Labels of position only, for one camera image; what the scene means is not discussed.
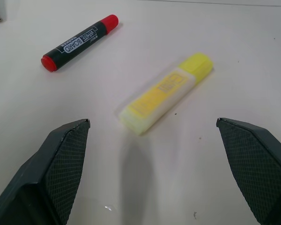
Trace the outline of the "yellow highlighter pen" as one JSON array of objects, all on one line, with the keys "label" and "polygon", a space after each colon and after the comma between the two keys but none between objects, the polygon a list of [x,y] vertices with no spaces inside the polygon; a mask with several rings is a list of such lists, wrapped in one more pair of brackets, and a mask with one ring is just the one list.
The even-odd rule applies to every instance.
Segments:
[{"label": "yellow highlighter pen", "polygon": [[211,59],[196,53],[174,67],[156,84],[131,101],[119,119],[134,133],[147,132],[169,109],[176,105],[213,69]]}]

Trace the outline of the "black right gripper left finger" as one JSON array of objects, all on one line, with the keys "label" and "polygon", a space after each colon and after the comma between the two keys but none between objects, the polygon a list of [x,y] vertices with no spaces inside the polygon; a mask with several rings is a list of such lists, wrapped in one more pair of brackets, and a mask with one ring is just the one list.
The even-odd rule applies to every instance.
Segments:
[{"label": "black right gripper left finger", "polygon": [[67,225],[81,181],[88,119],[49,133],[0,195],[0,225]]}]

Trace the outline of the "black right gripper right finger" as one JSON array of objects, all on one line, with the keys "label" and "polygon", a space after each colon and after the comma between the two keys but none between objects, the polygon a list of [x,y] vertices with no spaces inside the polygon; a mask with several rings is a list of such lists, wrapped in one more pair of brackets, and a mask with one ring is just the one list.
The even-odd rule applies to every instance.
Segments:
[{"label": "black right gripper right finger", "polygon": [[265,128],[219,118],[231,172],[261,225],[281,225],[281,143]]}]

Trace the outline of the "black red whiteboard marker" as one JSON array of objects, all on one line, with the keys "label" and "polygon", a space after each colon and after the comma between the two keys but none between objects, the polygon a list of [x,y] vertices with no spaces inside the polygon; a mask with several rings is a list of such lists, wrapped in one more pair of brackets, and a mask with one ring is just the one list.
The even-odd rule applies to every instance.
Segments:
[{"label": "black red whiteboard marker", "polygon": [[109,15],[96,22],[66,42],[55,47],[41,58],[41,64],[49,72],[54,72],[108,35],[119,24],[116,15]]}]

